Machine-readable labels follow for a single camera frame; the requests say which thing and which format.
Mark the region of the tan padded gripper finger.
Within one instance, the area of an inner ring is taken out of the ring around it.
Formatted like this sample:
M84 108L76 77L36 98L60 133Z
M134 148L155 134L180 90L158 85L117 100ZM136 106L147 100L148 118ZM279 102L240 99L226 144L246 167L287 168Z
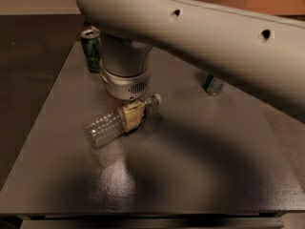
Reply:
M124 131L128 133L140 125L145 111L145 103L140 99L135 99L120 106L118 111L123 121Z

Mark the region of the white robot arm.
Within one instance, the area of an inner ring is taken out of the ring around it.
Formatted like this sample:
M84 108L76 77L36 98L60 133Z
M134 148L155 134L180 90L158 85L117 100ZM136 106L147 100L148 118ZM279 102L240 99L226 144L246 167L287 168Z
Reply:
M194 0L76 0L102 35L108 92L129 99L157 47L305 122L305 25Z

